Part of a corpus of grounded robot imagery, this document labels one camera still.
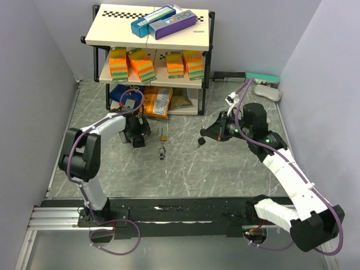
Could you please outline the black-headed keys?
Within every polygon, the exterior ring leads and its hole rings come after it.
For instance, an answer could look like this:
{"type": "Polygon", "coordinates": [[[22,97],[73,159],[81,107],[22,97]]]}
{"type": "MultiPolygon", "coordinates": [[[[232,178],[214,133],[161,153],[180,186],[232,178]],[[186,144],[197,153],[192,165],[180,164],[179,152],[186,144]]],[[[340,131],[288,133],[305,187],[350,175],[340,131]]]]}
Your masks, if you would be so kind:
{"type": "MultiPolygon", "coordinates": [[[[205,128],[205,125],[204,125],[204,121],[202,120],[201,121],[201,124],[202,124],[202,129],[205,128]]],[[[206,140],[204,137],[200,137],[198,140],[197,140],[197,147],[196,149],[199,149],[202,145],[204,145],[206,143],[206,140]]]]}

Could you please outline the brass padlock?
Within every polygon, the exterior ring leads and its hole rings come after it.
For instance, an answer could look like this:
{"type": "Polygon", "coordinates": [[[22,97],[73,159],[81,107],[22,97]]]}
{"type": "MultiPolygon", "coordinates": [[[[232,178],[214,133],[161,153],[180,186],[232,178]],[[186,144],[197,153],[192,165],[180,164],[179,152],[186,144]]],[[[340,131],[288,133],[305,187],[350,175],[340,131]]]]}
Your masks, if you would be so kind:
{"type": "Polygon", "coordinates": [[[162,127],[158,127],[157,129],[157,136],[160,138],[160,142],[162,144],[166,143],[167,141],[167,136],[163,133],[163,128],[162,127]]]}

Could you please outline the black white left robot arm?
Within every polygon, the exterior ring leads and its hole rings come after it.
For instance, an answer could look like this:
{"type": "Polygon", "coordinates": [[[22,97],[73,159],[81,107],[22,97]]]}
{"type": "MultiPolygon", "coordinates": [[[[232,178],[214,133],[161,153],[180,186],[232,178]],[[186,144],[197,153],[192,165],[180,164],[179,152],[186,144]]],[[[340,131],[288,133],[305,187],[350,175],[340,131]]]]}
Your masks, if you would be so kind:
{"type": "Polygon", "coordinates": [[[113,111],[87,127],[68,129],[58,160],[59,169],[79,187],[85,214],[98,226],[107,225],[111,219],[110,200],[98,179],[101,149],[116,134],[122,143],[140,148],[145,146],[144,136],[151,134],[151,129],[141,112],[113,111]]]}

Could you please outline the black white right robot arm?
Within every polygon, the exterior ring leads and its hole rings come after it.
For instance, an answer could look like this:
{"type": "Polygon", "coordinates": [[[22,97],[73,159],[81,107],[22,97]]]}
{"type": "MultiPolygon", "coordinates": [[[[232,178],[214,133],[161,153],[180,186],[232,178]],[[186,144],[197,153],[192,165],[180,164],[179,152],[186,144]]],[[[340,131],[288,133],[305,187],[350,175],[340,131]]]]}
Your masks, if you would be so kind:
{"type": "Polygon", "coordinates": [[[293,243],[308,252],[334,239],[343,244],[342,222],[345,213],[340,205],[332,206],[324,199],[297,166],[290,149],[281,136],[268,129],[263,105],[248,103],[242,117],[233,110],[219,113],[216,121],[200,134],[218,142],[231,138],[244,139],[249,150],[277,178],[294,208],[259,195],[247,202],[246,218],[252,224],[269,221],[286,232],[293,243]]]}

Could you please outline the black-headed key bunch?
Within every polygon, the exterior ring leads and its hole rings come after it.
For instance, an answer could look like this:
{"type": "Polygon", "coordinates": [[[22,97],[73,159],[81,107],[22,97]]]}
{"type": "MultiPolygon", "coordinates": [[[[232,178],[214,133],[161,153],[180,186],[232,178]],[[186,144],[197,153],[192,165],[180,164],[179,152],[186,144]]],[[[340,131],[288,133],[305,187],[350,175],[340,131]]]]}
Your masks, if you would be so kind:
{"type": "Polygon", "coordinates": [[[166,156],[165,142],[161,141],[161,145],[159,148],[159,159],[164,160],[166,156]]]}

